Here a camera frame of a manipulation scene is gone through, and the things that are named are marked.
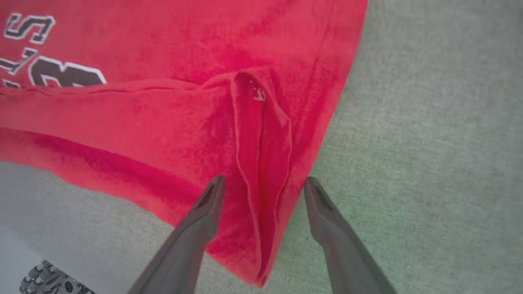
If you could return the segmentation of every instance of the fabric fold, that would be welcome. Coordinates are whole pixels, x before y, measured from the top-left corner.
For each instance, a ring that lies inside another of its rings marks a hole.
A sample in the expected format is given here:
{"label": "fabric fold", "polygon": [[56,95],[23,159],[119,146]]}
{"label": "fabric fold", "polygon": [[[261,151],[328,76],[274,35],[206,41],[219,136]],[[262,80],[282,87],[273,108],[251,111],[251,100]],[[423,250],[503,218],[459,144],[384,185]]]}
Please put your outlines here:
{"label": "fabric fold", "polygon": [[127,199],[171,225],[223,174],[207,252],[262,287],[366,3],[1,2],[0,159]]}

